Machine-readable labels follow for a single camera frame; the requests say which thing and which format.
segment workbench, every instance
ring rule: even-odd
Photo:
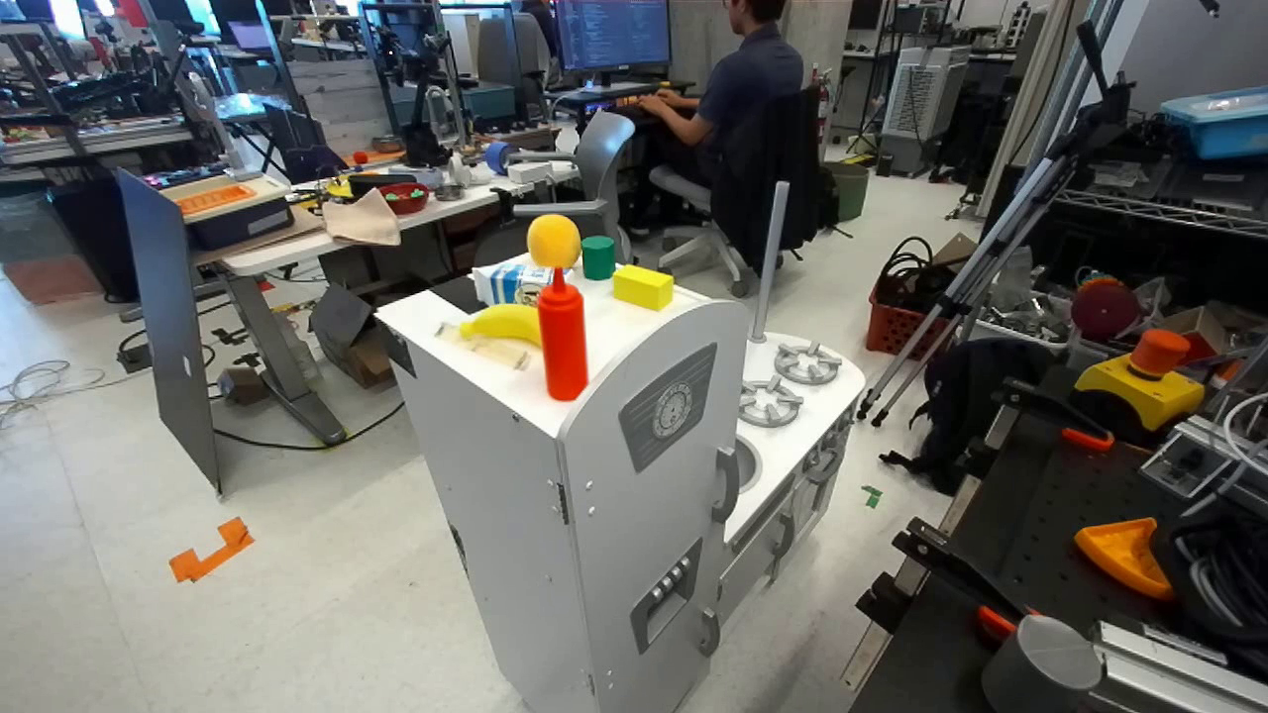
[[[1066,394],[1068,371],[1053,371],[1046,390]],[[1137,469],[1146,452],[1112,449],[1107,457],[1074,452],[1057,440],[1057,424],[1022,411],[985,479],[967,479],[963,519],[951,519],[951,551],[977,564],[1026,606],[1053,613],[1094,637],[1099,623],[1164,625],[1164,613],[1109,584],[1074,551],[1074,532],[1084,522],[1112,522],[1182,511],[1164,486]],[[903,564],[898,585],[914,601],[893,629],[872,625],[843,668],[860,713],[886,709],[985,709],[984,666],[993,641],[973,625],[973,600],[928,577],[925,567]]]

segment chair leg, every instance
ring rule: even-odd
[[[748,297],[757,291],[757,275],[748,268],[748,262],[732,244],[722,244],[718,254],[730,279],[730,292]]]

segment dark shirt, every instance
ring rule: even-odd
[[[712,62],[700,119],[712,126],[709,145],[725,145],[730,131],[761,111],[767,99],[802,90],[804,62],[794,45],[782,38],[774,25],[744,34],[737,52]]]

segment bag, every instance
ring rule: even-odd
[[[885,452],[880,464],[898,464],[928,474],[936,490],[954,494],[967,474],[967,449],[977,442],[993,420],[993,390],[1002,380],[1031,380],[1046,371],[1049,353],[1022,342],[963,342],[932,355],[925,371],[928,400],[914,407],[932,420],[919,457]]]

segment person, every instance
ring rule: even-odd
[[[654,116],[666,131],[651,139],[651,164],[705,184],[730,131],[774,99],[795,95],[804,62],[782,38],[777,19],[790,0],[722,0],[740,48],[712,62],[705,95],[635,95],[623,108]]]

